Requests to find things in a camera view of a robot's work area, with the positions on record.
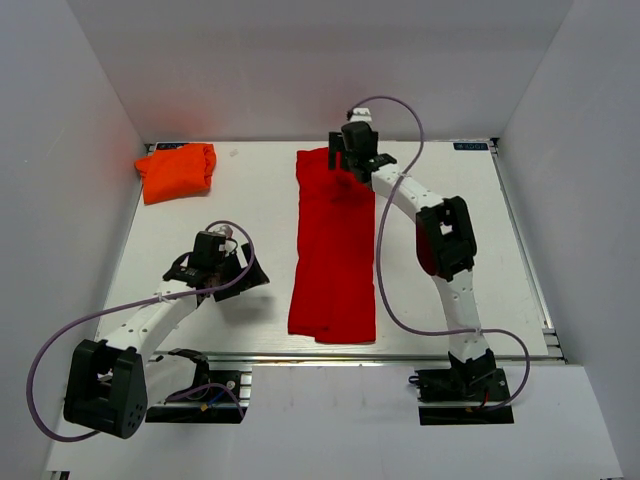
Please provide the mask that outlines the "red t-shirt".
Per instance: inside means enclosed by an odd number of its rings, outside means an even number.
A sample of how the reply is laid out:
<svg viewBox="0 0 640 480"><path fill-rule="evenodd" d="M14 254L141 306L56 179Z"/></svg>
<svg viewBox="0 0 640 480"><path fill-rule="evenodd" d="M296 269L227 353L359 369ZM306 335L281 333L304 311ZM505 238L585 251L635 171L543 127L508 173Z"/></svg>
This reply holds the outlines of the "red t-shirt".
<svg viewBox="0 0 640 480"><path fill-rule="evenodd" d="M328 167L328 149L296 155L299 186L295 280L288 332L323 344L376 340L375 195Z"/></svg>

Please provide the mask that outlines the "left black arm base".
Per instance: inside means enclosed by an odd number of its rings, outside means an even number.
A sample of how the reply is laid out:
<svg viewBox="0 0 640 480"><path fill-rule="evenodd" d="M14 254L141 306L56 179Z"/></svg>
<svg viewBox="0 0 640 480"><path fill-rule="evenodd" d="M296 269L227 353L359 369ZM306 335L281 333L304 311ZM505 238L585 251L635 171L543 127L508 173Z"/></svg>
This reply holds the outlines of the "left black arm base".
<svg viewBox="0 0 640 480"><path fill-rule="evenodd" d="M207 381L224 385L235 395L242 411L247 412L252 381L250 370L211 370L201 383ZM221 387L209 387L184 399L161 403L150 408L145 419L149 424L239 425L242 421L240 410Z"/></svg>

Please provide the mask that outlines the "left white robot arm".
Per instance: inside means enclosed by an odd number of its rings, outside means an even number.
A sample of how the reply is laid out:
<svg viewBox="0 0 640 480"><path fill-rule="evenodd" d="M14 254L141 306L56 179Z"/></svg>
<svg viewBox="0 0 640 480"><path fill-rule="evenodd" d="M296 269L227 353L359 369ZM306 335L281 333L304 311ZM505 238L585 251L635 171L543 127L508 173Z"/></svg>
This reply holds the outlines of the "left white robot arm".
<svg viewBox="0 0 640 480"><path fill-rule="evenodd" d="M198 232L192 250L172 262L149 303L102 339L75 348L64 419L128 439L154 405L205 396L213 388L205 355L188 348L158 354L158 347L205 301L223 301L268 282L252 241L239 244L227 225Z"/></svg>

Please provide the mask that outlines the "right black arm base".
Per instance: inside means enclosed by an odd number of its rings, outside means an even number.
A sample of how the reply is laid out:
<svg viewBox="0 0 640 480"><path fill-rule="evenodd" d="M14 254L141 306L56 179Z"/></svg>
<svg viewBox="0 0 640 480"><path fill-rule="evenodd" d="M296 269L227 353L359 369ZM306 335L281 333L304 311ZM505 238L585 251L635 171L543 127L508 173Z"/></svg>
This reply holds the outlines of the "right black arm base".
<svg viewBox="0 0 640 480"><path fill-rule="evenodd" d="M416 388L421 426L481 426L514 423L511 406L495 409L510 397L503 369L478 386L465 388L451 369L416 370L408 377Z"/></svg>

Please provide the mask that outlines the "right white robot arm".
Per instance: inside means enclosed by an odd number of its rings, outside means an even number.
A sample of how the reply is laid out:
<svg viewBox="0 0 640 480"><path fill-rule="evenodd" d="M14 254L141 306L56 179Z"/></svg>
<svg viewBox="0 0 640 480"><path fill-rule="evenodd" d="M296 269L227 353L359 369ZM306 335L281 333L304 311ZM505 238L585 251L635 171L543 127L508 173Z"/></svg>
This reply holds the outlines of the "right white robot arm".
<svg viewBox="0 0 640 480"><path fill-rule="evenodd" d="M328 168L386 199L383 213L396 206L415 227L416 257L439 293L447 329L421 331L389 316L402 330L423 337L448 337L450 368L445 386L472 399L484 393L497 367L484 334L473 290L477 243L465 200L443 197L410 178L397 160L378 151L379 134L365 121L349 122L328 136Z"/></svg>

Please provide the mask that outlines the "blue label right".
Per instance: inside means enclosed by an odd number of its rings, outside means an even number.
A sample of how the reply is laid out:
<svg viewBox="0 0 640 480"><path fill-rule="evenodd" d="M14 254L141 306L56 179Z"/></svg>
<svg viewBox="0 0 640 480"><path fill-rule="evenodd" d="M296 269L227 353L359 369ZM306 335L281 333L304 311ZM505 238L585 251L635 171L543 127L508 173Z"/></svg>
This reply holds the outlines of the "blue label right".
<svg viewBox="0 0 640 480"><path fill-rule="evenodd" d="M489 146L486 142L454 142L453 147L456 151L488 151Z"/></svg>

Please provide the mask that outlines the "blue label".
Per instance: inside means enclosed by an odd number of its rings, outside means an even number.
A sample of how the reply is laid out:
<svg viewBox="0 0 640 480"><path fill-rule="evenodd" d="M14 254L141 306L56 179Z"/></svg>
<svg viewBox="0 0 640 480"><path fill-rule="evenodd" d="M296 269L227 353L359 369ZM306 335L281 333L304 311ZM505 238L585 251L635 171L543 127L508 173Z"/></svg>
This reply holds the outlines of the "blue label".
<svg viewBox="0 0 640 480"><path fill-rule="evenodd" d="M454 142L453 147L456 151L488 151L489 146L486 142Z"/></svg>
<svg viewBox="0 0 640 480"><path fill-rule="evenodd" d="M183 142L161 142L161 143L157 143L155 145L155 151L161 151L161 150L175 150L175 149L179 149L185 145L187 145L188 143L183 143Z"/></svg>

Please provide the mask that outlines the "orange folded t-shirt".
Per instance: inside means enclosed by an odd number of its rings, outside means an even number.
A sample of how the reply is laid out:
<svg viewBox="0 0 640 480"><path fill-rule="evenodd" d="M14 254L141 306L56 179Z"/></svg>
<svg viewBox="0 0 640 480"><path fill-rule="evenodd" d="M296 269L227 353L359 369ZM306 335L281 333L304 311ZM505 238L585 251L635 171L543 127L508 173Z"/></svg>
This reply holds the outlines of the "orange folded t-shirt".
<svg viewBox="0 0 640 480"><path fill-rule="evenodd" d="M189 143L156 149L135 161L145 205L206 193L210 190L217 156L212 144Z"/></svg>

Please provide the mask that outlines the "blue label left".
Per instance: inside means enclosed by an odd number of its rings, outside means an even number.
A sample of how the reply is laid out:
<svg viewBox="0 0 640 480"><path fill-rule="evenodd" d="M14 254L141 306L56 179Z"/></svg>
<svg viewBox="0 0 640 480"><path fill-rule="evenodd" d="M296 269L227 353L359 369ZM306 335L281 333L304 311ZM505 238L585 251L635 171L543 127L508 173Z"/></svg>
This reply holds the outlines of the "blue label left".
<svg viewBox="0 0 640 480"><path fill-rule="evenodd" d="M161 150L175 150L175 149L179 149L185 145L187 145L188 143L183 143L183 142L161 142L161 143L157 143L155 145L155 151L161 151Z"/></svg>

